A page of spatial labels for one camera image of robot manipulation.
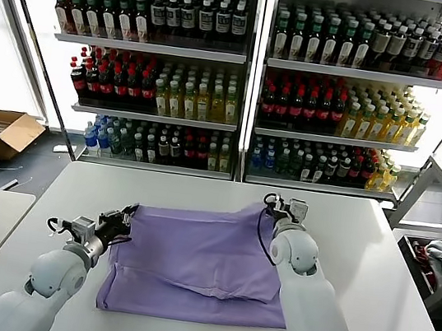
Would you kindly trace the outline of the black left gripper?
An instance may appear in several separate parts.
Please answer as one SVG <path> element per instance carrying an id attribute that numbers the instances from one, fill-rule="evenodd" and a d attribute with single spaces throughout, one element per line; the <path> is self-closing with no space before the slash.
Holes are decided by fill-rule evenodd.
<path id="1" fill-rule="evenodd" d="M 138 204 L 125 206 L 121 211 L 103 212 L 98 217 L 99 223 L 95 229 L 96 238 L 100 239 L 103 246 L 130 241 L 130 220 L 138 210 Z"/>

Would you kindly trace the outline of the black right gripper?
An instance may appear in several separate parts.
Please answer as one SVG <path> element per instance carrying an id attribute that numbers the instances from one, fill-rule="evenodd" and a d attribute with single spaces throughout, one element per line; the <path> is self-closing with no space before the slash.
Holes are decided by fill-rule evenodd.
<path id="1" fill-rule="evenodd" d="M 287 218 L 287 211 L 284 203 L 272 203 L 269 215 L 273 218 L 273 221 L 277 223 L 281 219 Z"/>

